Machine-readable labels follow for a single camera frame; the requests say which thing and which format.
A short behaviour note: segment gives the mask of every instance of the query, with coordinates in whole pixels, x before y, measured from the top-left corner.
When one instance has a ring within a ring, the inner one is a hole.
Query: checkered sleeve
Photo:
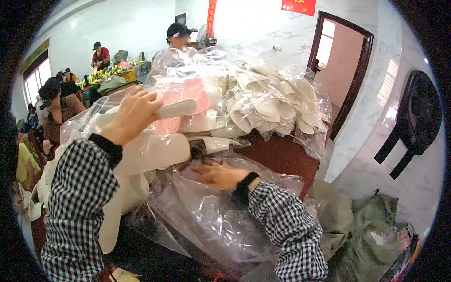
[[[51,281],[94,281],[104,268],[98,245],[102,207],[119,184],[101,144],[73,141],[58,161],[44,219],[42,267]]]
[[[319,247],[322,228],[295,195],[261,181],[249,193],[249,211],[281,249],[275,269],[280,281],[321,281],[327,277],[327,263]]]

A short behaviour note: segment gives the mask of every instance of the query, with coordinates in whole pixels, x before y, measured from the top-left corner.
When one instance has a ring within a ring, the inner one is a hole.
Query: bunch of bananas
[[[109,68],[101,69],[101,70],[94,70],[94,72],[87,77],[88,84],[89,85],[98,84],[102,81],[102,79],[106,79],[106,78],[112,76],[113,74],[122,73],[122,68],[119,66],[113,66],[111,69],[112,69],[112,71],[109,70]],[[76,83],[76,84],[82,90],[83,90],[83,88],[85,88],[87,86],[84,79],[82,79],[82,81],[80,83]]]
[[[131,62],[130,62],[130,64],[131,64],[132,66],[140,65],[140,64],[142,64],[142,63],[144,63],[144,61],[131,61]]]

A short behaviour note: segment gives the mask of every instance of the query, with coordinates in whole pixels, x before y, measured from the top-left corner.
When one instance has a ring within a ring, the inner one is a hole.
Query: red banner
[[[207,37],[212,37],[213,32],[213,20],[215,19],[217,0],[209,0],[208,2],[208,14],[207,14]]]
[[[316,0],[282,0],[282,10],[305,14],[309,16],[315,15]]]

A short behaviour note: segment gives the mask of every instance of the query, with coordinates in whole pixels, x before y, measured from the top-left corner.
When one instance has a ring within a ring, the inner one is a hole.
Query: plastic crate
[[[118,76],[121,76],[121,77],[125,78],[125,82],[126,83],[129,83],[129,82],[132,82],[132,81],[136,80],[136,75],[135,75],[135,70],[134,69],[130,69],[130,71],[128,71],[128,72],[124,72],[124,73],[118,74]]]

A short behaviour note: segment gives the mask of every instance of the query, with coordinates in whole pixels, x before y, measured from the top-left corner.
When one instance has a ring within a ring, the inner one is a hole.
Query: door frame
[[[316,23],[315,36],[313,37],[312,51],[310,52],[310,58],[308,59],[307,65],[310,69],[314,69],[315,66],[315,59],[318,53],[319,42],[321,40],[322,26],[325,19],[333,20],[334,22],[349,27],[350,29],[357,31],[364,36],[359,63],[357,64],[354,77],[352,79],[351,85],[349,86],[348,94],[346,95],[345,101],[343,102],[343,105],[338,112],[337,118],[332,121],[332,131],[329,138],[331,140],[334,140],[341,127],[345,123],[345,120],[348,117],[349,112],[351,111],[357,94],[359,93],[360,87],[362,86],[362,82],[364,80],[365,73],[369,64],[374,35],[366,29],[363,29],[360,26],[345,20],[344,18],[339,18],[335,15],[323,11],[318,11],[318,20]]]

